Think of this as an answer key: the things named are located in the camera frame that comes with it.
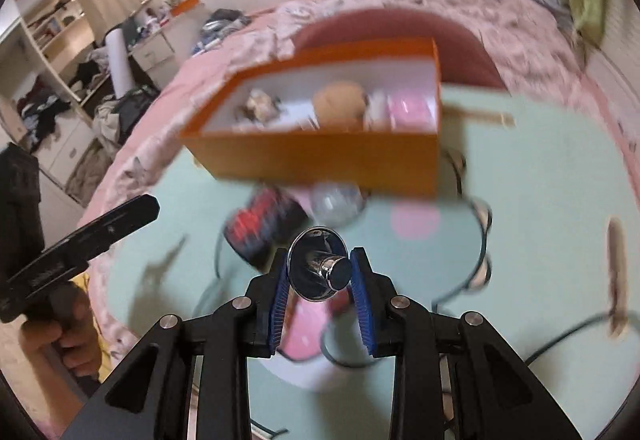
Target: white cylinder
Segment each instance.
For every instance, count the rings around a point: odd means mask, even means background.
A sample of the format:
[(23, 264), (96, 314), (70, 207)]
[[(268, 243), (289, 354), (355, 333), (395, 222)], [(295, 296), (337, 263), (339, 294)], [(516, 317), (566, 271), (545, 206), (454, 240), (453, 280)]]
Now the white cylinder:
[(129, 56), (122, 29), (118, 28), (109, 32), (104, 42), (109, 53), (113, 91), (116, 98), (121, 98), (128, 90), (136, 87), (131, 68), (129, 68)]

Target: orange box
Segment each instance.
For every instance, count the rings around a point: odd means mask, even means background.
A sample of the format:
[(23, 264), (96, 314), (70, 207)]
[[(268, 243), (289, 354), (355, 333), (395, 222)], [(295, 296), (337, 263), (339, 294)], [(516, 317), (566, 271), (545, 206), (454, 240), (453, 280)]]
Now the orange box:
[(188, 12), (200, 4), (200, 0), (184, 0), (171, 8), (171, 15), (177, 17), (180, 14)]
[[(254, 87), (310, 103), (316, 90), (335, 80), (354, 80), (367, 94), (375, 89), (420, 90), (434, 80), (434, 132), (231, 128), (233, 113)], [(351, 182), (380, 192), (434, 197), (441, 112), (440, 67), (432, 39), (349, 42), (239, 72), (187, 123), (181, 140), (220, 179)]]

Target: pink bed sheet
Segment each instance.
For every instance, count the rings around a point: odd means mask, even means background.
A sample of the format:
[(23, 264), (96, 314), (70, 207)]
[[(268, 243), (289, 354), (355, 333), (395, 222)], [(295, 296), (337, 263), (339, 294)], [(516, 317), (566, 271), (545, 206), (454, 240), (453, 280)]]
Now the pink bed sheet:
[[(285, 3), (230, 36), (220, 49), (190, 58), (137, 125), (96, 190), (81, 225), (147, 191), (180, 150), (178, 133), (188, 118), (235, 71), (293, 52), (291, 36), (302, 26), (347, 10), (404, 7), (433, 12), (474, 33), (491, 55), (512, 94), (585, 113), (619, 144), (638, 193), (638, 164), (609, 114), (607, 99), (580, 72), (553, 16), (530, 0), (304, 0)], [(106, 304), (107, 281), (117, 246), (92, 261), (89, 294), (102, 334), (117, 363), (136, 337)]]

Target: round table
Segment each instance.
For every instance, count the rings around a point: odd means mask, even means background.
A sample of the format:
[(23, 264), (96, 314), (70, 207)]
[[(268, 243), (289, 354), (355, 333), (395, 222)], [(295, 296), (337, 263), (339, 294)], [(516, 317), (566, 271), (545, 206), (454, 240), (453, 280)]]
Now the round table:
[[(606, 231), (615, 216), (628, 243), (633, 317), (640, 280), (629, 244), (640, 218), (609, 137), (579, 115), (523, 98), (451, 86), (442, 98), (462, 116), (442, 125), (437, 199), (371, 198), (338, 229), (348, 248), (363, 246), (374, 271), (428, 309), (480, 312), (526, 358), (609, 311)], [(514, 127), (487, 123), (478, 110), (509, 114)], [(118, 252), (113, 315), (144, 334), (164, 314), (204, 315), (244, 293), (258, 272), (225, 244), (218, 279), (214, 251), (224, 221), (254, 188), (217, 181), (183, 150), (153, 191), (159, 219)], [(291, 192), (308, 207), (304, 189)], [(599, 435), (638, 379), (636, 325), (630, 318), (612, 338), (601, 320), (531, 365), (585, 440)], [(373, 362), (359, 340), (344, 295), (300, 301), (276, 356), (248, 361), (252, 419), (291, 438), (388, 438), (394, 362)]]

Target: person's hand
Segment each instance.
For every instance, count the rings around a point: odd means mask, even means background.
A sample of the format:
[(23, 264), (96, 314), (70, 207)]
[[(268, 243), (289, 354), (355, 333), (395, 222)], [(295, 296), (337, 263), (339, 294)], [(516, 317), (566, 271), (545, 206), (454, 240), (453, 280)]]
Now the person's hand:
[(78, 290), (73, 308), (74, 323), (63, 332), (55, 321), (26, 321), (20, 328), (20, 346), (36, 369), (46, 368), (49, 361), (43, 348), (56, 341), (65, 348), (62, 355), (64, 365), (77, 376), (94, 375), (102, 363), (102, 353), (98, 333), (94, 328), (94, 318), (89, 299)]

